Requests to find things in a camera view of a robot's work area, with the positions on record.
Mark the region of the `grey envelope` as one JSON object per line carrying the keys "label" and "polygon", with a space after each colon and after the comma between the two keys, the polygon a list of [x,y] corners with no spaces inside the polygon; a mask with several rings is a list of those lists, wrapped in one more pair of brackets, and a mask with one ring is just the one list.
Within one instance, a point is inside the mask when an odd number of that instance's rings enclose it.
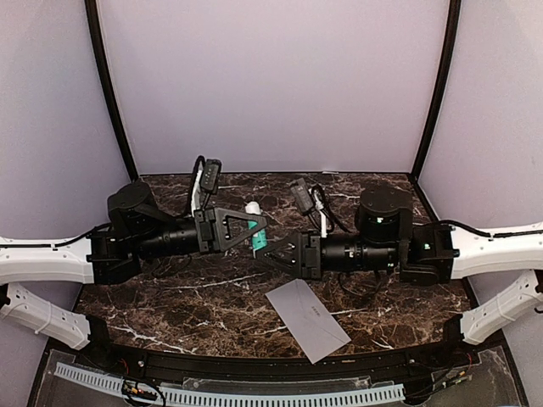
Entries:
{"label": "grey envelope", "polygon": [[351,341],[304,280],[283,284],[266,297],[312,364]]}

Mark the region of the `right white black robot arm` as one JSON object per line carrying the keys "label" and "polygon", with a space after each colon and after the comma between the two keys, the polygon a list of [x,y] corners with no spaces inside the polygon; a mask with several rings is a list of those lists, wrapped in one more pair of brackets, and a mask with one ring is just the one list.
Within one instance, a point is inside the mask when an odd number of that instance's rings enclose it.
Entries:
{"label": "right white black robot arm", "polygon": [[393,187],[361,192],[354,234],[321,237],[297,232],[270,243],[255,257],[305,280],[325,271],[398,272],[400,281],[418,286],[445,284],[469,276],[520,271],[508,287],[475,309],[451,317],[433,360],[452,367],[466,353],[504,326],[533,310],[542,311],[542,225],[479,230],[455,220],[413,222],[410,193]]}

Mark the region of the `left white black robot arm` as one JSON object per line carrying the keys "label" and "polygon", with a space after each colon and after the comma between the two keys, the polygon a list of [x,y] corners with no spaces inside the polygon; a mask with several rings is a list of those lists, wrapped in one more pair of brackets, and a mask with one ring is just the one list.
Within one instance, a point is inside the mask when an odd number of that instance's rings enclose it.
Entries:
{"label": "left white black robot arm", "polygon": [[264,216],[223,208],[190,217],[159,209],[150,186],[134,181],[107,200],[109,222],[65,240],[1,240],[1,316],[85,350],[102,370],[120,362],[104,320],[62,309],[25,288],[27,282],[116,285],[141,272],[146,259],[224,253],[267,225]]}

